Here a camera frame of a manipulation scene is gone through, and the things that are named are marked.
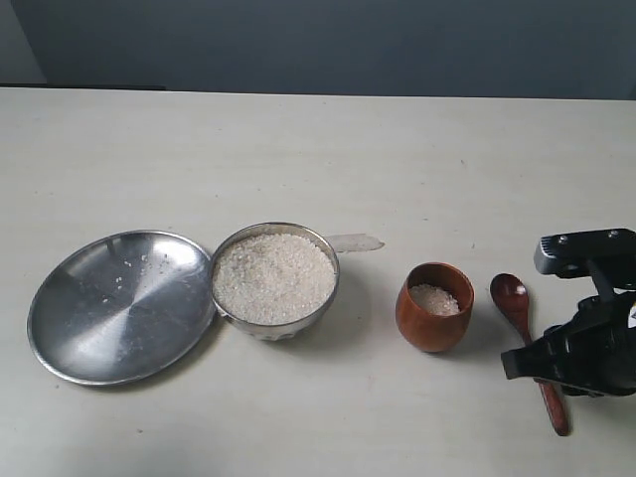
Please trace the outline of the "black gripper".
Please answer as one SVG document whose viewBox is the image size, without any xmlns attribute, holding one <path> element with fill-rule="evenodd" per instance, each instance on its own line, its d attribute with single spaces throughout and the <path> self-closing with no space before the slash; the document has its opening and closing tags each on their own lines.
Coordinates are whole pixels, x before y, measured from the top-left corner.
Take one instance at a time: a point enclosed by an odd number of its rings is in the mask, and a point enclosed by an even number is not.
<svg viewBox="0 0 636 477">
<path fill-rule="evenodd" d="M 607 229 L 540 238 L 540 274 L 590 276 L 596 294 L 544 337 L 501 354 L 508 380 L 558 384 L 570 396 L 635 393 L 635 232 Z"/>
</svg>

